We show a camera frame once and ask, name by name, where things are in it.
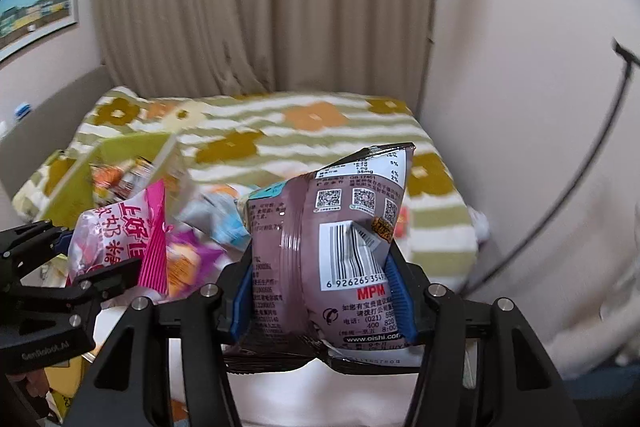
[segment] floral bedspread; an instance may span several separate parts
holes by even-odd
[[[458,288],[477,254],[465,203],[433,142],[399,100],[349,93],[274,93],[191,99],[105,93],[65,152],[52,155],[16,194],[33,219],[76,158],[103,137],[174,132],[199,184],[266,187],[374,145],[411,141],[416,151],[396,227],[404,256],[431,280]]]

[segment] barcode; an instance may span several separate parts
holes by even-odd
[[[373,256],[379,238],[353,221],[320,225],[319,265],[322,290],[358,288],[386,281]]]

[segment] plastic wrapper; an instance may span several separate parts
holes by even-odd
[[[142,190],[152,170],[152,163],[141,156],[116,166],[91,165],[94,203],[106,206],[127,200]]]
[[[304,355],[294,341],[303,339],[336,357],[419,365],[383,270],[413,153],[410,143],[363,149],[249,196],[255,314],[245,349]]]
[[[164,184],[120,203],[83,212],[68,249],[69,280],[93,269],[142,257],[138,285],[167,293]]]
[[[202,243],[193,229],[170,232],[166,240],[169,299],[186,297],[209,282],[215,263],[223,253],[221,248]]]
[[[177,219],[204,232],[223,247],[244,251],[251,241],[236,200],[224,192],[201,194],[187,204]]]

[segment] red mpm text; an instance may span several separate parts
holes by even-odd
[[[385,285],[374,284],[373,286],[365,286],[364,288],[358,288],[358,301],[363,299],[370,299],[372,297],[381,296],[385,294]]]

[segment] black cable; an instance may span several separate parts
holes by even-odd
[[[625,60],[624,73],[618,85],[618,92],[616,93],[616,96],[613,99],[611,106],[609,107],[607,118],[604,120],[604,123],[600,128],[598,137],[591,145],[591,149],[588,155],[585,156],[572,180],[562,191],[560,196],[558,196],[556,202],[549,208],[548,211],[546,211],[546,214],[542,217],[542,219],[540,219],[537,225],[533,227],[533,229],[527,234],[527,236],[522,241],[520,241],[518,245],[513,248],[513,250],[511,250],[510,253],[500,263],[497,264],[497,266],[486,273],[481,280],[472,285],[466,284],[460,292],[463,297],[471,295],[471,293],[475,292],[476,290],[487,284],[491,279],[496,277],[499,273],[501,273],[505,268],[507,268],[507,266],[509,266],[511,263],[513,263],[513,261],[516,260],[516,258],[532,243],[532,241],[535,240],[535,238],[537,238],[540,233],[543,232],[543,230],[546,229],[551,220],[553,220],[558,215],[558,212],[560,212],[560,210],[562,210],[562,208],[565,206],[571,195],[575,192],[575,189],[578,188],[580,182],[590,171],[595,159],[600,155],[602,146],[606,142],[607,137],[609,136],[609,133],[613,128],[613,124],[618,118],[622,103],[625,100],[626,92],[631,81],[632,66],[633,64],[640,66],[640,58],[636,57],[626,48],[623,48],[620,44],[618,44],[618,42],[614,41],[613,49]]]

